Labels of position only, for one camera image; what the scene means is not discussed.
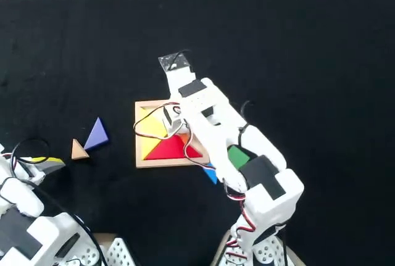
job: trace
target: wooden frame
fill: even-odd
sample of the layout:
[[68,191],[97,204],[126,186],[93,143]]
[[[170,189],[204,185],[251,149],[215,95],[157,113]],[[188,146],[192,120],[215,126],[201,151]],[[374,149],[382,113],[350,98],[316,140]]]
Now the wooden frame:
[[[135,102],[135,121],[142,119],[140,115],[140,108],[155,109],[162,104],[168,102],[167,100],[158,101],[136,101]],[[157,160],[143,160],[141,158],[141,137],[135,135],[136,138],[136,167],[137,168],[150,168],[150,167],[167,167],[167,166],[181,166],[181,165],[194,165],[187,158],[181,159],[157,159]],[[202,144],[195,138],[192,140],[191,146],[201,153],[203,157],[194,158],[193,160],[199,163],[209,163],[210,158],[206,150],[203,148]]]

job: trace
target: blue piece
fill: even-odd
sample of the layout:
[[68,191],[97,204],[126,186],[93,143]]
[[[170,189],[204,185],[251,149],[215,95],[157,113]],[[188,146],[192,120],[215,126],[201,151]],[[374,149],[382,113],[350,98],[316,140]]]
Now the blue piece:
[[210,180],[216,185],[217,184],[217,174],[215,172],[215,170],[211,170],[211,169],[203,169],[204,172],[209,176]]
[[84,149],[91,149],[107,141],[109,141],[109,138],[106,131],[104,130],[100,118],[98,117],[95,124],[93,125],[91,134],[89,135],[88,140],[84,145]]

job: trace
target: table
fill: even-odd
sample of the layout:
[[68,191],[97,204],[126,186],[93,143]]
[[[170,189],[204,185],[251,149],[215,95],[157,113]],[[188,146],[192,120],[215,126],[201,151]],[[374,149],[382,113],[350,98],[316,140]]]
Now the table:
[[[45,137],[68,166],[43,188],[143,266],[208,265],[239,215],[199,167],[137,170],[136,100],[165,99],[157,57],[189,48],[306,190],[288,227],[307,265],[394,257],[394,0],[2,0],[0,143]],[[110,144],[71,162],[97,116]],[[47,206],[47,214],[56,211]]]

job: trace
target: tangram puzzle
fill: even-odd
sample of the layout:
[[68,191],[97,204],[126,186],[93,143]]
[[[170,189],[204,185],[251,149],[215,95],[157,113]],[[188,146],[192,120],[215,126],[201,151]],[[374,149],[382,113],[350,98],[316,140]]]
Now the tangram puzzle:
[[[135,121],[147,116],[156,107],[166,103],[163,101],[138,101],[135,102]],[[166,128],[162,121],[163,111],[157,110],[155,113],[141,121],[136,130],[141,133],[149,133],[155,136],[164,137],[167,135]],[[189,138],[188,134],[174,135],[173,137],[160,140],[156,138],[145,138],[136,135],[136,167],[165,167],[176,165],[193,164],[184,157],[183,148]],[[186,150],[187,155],[199,163],[208,163],[209,156],[202,145],[193,139],[191,145]]]

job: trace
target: clear plastic piece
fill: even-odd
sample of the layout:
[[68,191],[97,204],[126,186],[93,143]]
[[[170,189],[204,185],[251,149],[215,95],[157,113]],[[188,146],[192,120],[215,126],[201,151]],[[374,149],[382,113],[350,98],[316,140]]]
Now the clear plastic piece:
[[170,66],[172,66],[172,70],[190,66],[188,60],[182,52],[161,56],[158,57],[158,60],[165,72],[168,72]]

